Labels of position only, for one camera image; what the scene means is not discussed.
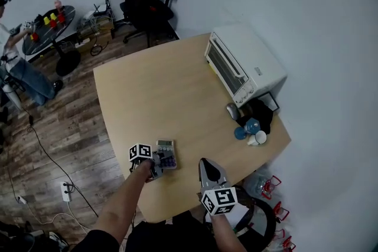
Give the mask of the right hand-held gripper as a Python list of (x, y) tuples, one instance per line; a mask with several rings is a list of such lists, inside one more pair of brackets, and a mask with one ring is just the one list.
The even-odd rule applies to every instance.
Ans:
[(198, 163), (201, 182), (201, 203), (209, 215), (230, 213), (238, 203), (236, 188), (227, 179), (226, 171), (215, 161), (201, 158)]

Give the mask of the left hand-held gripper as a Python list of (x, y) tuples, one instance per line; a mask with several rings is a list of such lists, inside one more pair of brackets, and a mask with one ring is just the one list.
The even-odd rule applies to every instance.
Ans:
[(137, 143), (129, 148), (129, 162), (131, 167), (129, 172), (139, 166), (143, 161), (149, 160), (152, 162), (150, 167), (151, 177), (149, 180), (156, 180), (162, 177), (163, 168), (161, 167), (161, 161), (168, 161), (174, 158), (174, 152), (172, 150), (159, 150), (158, 154), (152, 150), (151, 145)]

